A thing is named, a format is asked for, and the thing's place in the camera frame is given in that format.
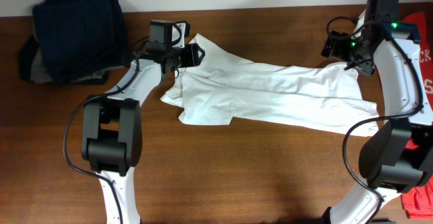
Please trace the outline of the white robot print t-shirt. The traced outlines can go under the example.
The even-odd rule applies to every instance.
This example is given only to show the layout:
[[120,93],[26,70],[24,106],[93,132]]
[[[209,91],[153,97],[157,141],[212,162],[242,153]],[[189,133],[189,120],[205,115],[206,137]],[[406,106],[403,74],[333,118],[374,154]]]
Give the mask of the white robot print t-shirt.
[[197,67],[182,68],[161,97],[183,109],[187,125],[229,125],[233,118],[260,120],[345,134],[378,116],[362,98],[358,73],[342,62],[324,68],[276,66],[241,58],[196,35],[206,53]]

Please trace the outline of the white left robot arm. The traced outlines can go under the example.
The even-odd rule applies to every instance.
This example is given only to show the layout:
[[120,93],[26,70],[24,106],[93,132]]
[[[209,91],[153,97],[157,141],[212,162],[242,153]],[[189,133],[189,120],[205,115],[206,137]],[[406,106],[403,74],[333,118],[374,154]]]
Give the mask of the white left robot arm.
[[205,51],[185,42],[189,34],[186,21],[152,20],[128,72],[83,106],[81,156],[101,184],[108,223],[141,222],[134,188],[143,145],[141,106],[166,74],[200,65]]

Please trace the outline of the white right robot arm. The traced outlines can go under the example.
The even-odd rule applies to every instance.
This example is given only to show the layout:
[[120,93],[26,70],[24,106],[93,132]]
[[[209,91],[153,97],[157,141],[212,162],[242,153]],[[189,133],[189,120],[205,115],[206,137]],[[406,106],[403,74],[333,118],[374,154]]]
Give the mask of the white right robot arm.
[[355,184],[325,224],[373,223],[389,201],[432,177],[432,108],[419,65],[421,37],[398,18],[398,0],[368,0],[350,34],[329,31],[322,49],[364,74],[378,73],[385,114],[383,127],[362,147]]

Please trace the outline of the folded navy blue garment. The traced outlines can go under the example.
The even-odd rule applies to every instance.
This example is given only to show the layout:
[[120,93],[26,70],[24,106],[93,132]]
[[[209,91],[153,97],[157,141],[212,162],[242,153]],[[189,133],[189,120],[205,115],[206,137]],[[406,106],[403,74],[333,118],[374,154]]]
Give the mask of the folded navy blue garment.
[[44,66],[57,84],[131,61],[119,0],[44,0],[32,18]]

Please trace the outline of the folded grey garment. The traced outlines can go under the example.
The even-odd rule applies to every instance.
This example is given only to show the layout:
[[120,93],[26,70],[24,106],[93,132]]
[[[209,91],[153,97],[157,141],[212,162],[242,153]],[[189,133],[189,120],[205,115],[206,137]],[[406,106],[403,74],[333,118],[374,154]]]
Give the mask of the folded grey garment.
[[[93,74],[82,76],[76,80],[70,81],[70,83],[80,85],[102,85],[107,81],[111,70],[118,70],[121,68],[123,68],[123,66],[104,68],[94,72]],[[53,83],[52,77],[43,65],[43,56],[40,48],[37,49],[32,60],[30,81],[36,84]]]

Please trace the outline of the folded black garment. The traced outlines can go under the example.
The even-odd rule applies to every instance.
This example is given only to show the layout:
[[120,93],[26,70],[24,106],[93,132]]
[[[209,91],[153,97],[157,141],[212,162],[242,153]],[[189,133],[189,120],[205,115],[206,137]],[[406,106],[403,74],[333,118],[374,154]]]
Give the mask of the folded black garment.
[[25,42],[23,48],[19,52],[18,56],[18,71],[19,77],[32,83],[30,81],[30,69],[32,65],[32,60],[36,54],[37,49],[40,48],[36,39],[33,36]]

